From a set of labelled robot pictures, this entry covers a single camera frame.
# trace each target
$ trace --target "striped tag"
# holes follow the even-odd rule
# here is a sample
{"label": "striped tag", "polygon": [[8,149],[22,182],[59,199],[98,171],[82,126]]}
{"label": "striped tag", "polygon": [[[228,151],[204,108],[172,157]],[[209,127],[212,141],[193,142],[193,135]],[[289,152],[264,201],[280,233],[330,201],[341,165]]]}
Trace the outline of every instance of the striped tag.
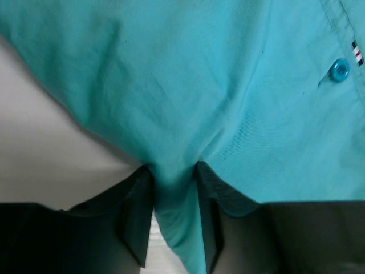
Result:
{"label": "striped tag", "polygon": [[356,58],[356,62],[359,64],[359,66],[361,66],[364,63],[364,58],[363,58],[363,55],[361,54],[361,51],[360,51],[359,46],[356,43],[356,41],[353,41],[352,48],[354,49],[354,55]]}

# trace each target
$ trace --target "white surface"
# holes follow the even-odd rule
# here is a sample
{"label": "white surface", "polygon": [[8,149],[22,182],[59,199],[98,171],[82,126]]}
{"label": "white surface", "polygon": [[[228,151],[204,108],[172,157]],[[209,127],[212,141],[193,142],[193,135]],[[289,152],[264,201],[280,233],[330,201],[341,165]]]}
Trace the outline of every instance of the white surface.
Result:
{"label": "white surface", "polygon": [[[69,209],[129,176],[138,162],[83,132],[0,37],[0,202]],[[152,222],[143,274],[186,273]]]}

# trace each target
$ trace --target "cloth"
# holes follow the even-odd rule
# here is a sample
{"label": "cloth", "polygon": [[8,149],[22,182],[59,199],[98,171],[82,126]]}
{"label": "cloth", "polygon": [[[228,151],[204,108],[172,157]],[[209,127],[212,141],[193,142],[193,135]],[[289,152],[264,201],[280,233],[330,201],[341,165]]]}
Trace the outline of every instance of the cloth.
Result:
{"label": "cloth", "polygon": [[[258,202],[365,198],[363,0],[0,0],[0,33],[79,123],[156,178],[205,273],[198,160]],[[339,58],[348,79],[328,71]]]}

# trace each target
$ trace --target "garment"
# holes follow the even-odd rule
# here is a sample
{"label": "garment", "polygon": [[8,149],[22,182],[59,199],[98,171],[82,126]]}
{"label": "garment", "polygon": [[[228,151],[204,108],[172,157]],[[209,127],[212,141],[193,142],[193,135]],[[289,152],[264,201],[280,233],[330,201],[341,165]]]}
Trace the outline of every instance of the garment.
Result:
{"label": "garment", "polygon": [[[0,0],[0,33],[86,129],[148,164],[204,273],[197,161],[258,202],[365,198],[362,0]],[[328,75],[344,58],[340,83]]]}

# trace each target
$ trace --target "red white and black label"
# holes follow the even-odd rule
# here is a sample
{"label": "red white and black label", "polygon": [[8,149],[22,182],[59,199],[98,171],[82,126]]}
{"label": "red white and black label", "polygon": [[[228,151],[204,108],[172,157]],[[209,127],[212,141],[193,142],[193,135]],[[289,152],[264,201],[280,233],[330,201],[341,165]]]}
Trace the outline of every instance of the red white and black label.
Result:
{"label": "red white and black label", "polygon": [[359,66],[361,66],[364,63],[364,58],[363,58],[363,55],[361,54],[361,51],[360,51],[359,46],[356,43],[356,41],[353,41],[352,48],[354,49],[354,55],[356,58],[356,62],[359,64]]}

